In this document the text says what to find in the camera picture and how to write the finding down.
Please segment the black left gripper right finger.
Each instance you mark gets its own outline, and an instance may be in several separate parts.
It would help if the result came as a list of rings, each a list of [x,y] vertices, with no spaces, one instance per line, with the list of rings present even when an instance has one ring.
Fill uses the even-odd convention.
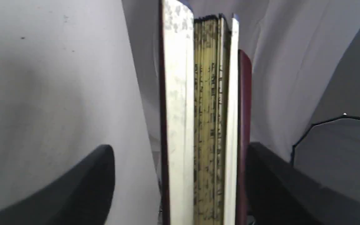
[[[360,202],[320,185],[259,142],[246,151],[246,195],[259,225],[360,225]]]

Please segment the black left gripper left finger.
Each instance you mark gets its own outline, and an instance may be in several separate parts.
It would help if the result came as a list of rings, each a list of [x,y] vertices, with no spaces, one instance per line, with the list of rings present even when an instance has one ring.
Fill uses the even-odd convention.
[[[104,225],[114,190],[114,150],[103,144],[45,188],[0,210],[0,225]]]

